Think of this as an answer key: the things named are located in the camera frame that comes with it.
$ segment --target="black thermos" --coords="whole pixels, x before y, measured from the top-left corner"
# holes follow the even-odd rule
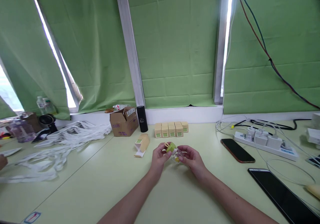
[[[146,117],[146,110],[143,105],[137,106],[138,119],[140,124],[140,131],[147,132],[148,131],[148,123]]]

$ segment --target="table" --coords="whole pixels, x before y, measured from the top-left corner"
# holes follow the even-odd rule
[[[317,150],[303,138],[309,125],[310,122],[299,122],[297,130],[285,131],[285,133],[305,151],[318,155],[320,150]],[[11,184],[7,184],[6,189],[9,188],[11,194],[14,194],[15,190],[20,190],[20,195],[24,195],[24,199],[20,200],[21,203],[19,203],[19,208],[24,209],[24,216],[21,210],[14,209],[17,212],[4,213],[6,214],[4,220],[21,222],[30,213],[37,211],[41,213],[41,216],[35,221],[35,224],[96,223],[145,175],[150,166],[153,149],[160,142],[173,141],[176,145],[184,144],[194,147],[201,154],[206,167],[232,190],[277,222],[288,223],[247,171],[248,168],[267,168],[254,147],[240,144],[256,159],[255,163],[241,164],[220,144],[221,138],[229,138],[229,136],[221,133],[216,135],[215,124],[189,124],[189,133],[185,133],[184,137],[163,139],[154,138],[153,127],[149,126],[147,133],[150,135],[151,141],[142,159],[133,157],[136,152],[134,142],[141,134],[138,128],[131,137],[113,137],[108,142],[105,141],[105,144],[101,144],[102,148],[87,159],[84,165],[79,165],[77,169],[73,169],[75,171],[72,174],[71,171],[68,173],[66,170],[61,171],[59,178],[69,175],[62,182],[54,180],[31,183],[30,185],[21,184],[19,187],[11,187]],[[259,151],[265,159],[284,159],[262,150]],[[300,154],[299,160],[292,163],[309,172],[316,182],[320,183],[320,170],[307,163],[305,161],[307,157],[302,155],[301,151],[298,151],[298,153]],[[77,156],[71,158],[70,154],[67,168],[69,168],[69,165],[73,165],[73,162],[77,162],[78,158]],[[281,162],[272,162],[271,164],[292,179],[303,183],[311,182],[303,176],[300,170],[289,164]],[[296,195],[320,209],[319,200],[305,191],[302,186],[293,184],[283,178],[280,178],[280,180]],[[41,198],[39,197],[37,201],[33,202],[33,207],[36,206],[34,209],[29,208],[26,201],[28,197],[32,197],[29,190],[37,190],[38,187],[42,188],[42,193],[39,195]],[[5,198],[9,198],[7,194],[4,196],[4,193],[7,192],[6,189],[0,192],[0,203]],[[168,161],[165,164],[159,183],[147,198],[136,223],[163,224],[177,222],[233,223],[210,193],[198,185],[193,174],[186,166]]]
[[[58,177],[52,181],[32,183],[0,184],[0,220],[20,223],[33,212],[42,202],[54,193],[68,178],[94,156],[108,141],[113,138],[110,133],[102,140],[92,141],[83,151],[72,151]],[[8,162],[21,160],[24,156],[42,149],[33,148],[35,144],[18,143],[16,138],[2,140],[0,152],[22,147],[16,154],[8,157]],[[16,176],[27,174],[29,169],[22,166],[7,167],[0,175]]]

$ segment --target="power strip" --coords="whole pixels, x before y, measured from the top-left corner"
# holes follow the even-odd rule
[[[245,139],[245,134],[243,134],[241,132],[236,132],[234,134],[234,140],[238,141],[238,142],[241,142],[243,144],[252,146],[252,147],[257,147],[258,149],[261,149],[261,150],[266,151],[266,152],[270,152],[272,154],[287,158],[287,159],[292,160],[292,161],[297,161],[298,158],[299,158],[299,155],[297,154],[296,150],[293,149],[293,148],[292,148],[292,151],[289,151],[289,150],[286,150],[286,149],[284,149],[282,147],[280,147],[280,149],[276,150],[276,149],[270,148],[268,146],[262,146],[262,145],[254,143],[252,141],[246,140]]]

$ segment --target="fabric curtain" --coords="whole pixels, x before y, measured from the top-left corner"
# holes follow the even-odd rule
[[[310,102],[320,105],[319,0],[247,0],[280,74]],[[247,14],[257,34],[250,11]],[[314,111],[271,67],[237,0],[225,71],[224,113]]]
[[[10,106],[0,96],[0,119],[14,117],[17,114],[10,108]]]
[[[214,106],[220,0],[129,0],[147,108]]]
[[[79,112],[135,105],[117,0],[40,0],[83,96]]]
[[[34,0],[0,0],[0,56],[25,111],[40,113],[37,96],[48,97],[58,119],[70,119],[62,74]]]

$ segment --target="forearm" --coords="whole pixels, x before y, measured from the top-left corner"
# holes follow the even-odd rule
[[[134,223],[157,179],[148,172],[97,224]]]
[[[211,190],[214,197],[219,201],[235,223],[277,223],[232,191],[209,171],[208,174],[206,174],[204,185]]]

